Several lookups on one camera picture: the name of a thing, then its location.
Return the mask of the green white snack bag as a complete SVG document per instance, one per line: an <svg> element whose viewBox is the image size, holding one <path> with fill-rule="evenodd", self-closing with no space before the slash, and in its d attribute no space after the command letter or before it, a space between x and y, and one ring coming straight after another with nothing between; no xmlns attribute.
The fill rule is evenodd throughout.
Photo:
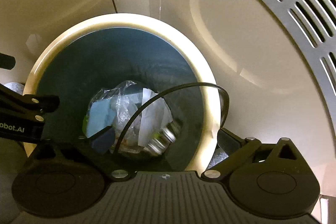
<svg viewBox="0 0 336 224"><path fill-rule="evenodd" d="M83 118L82 132L84 136L87 136L87 124L88 124L88 114L86 114Z"/></svg>

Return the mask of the white tissue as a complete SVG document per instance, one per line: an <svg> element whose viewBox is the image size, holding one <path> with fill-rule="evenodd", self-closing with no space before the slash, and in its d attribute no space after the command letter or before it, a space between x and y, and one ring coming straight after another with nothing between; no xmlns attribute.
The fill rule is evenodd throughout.
<svg viewBox="0 0 336 224"><path fill-rule="evenodd" d="M171 110L163 98L159 98L141 112L138 145L145 147L152 133L173 120Z"/></svg>

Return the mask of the blue trash bin white rim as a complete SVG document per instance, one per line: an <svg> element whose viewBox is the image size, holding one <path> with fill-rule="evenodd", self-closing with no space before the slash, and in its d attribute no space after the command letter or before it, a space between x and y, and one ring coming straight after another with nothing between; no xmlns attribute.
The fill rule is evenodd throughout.
<svg viewBox="0 0 336 224"><path fill-rule="evenodd" d="M85 20L58 36L34 64L24 92L54 94L58 110L45 115L43 137L71 142L93 96L126 80L155 92L193 82L214 83L197 47L172 26L137 14L109 14ZM166 153L173 170L202 173L217 145L221 123L219 93L188 88L166 97L173 116L183 121L179 139Z"/></svg>

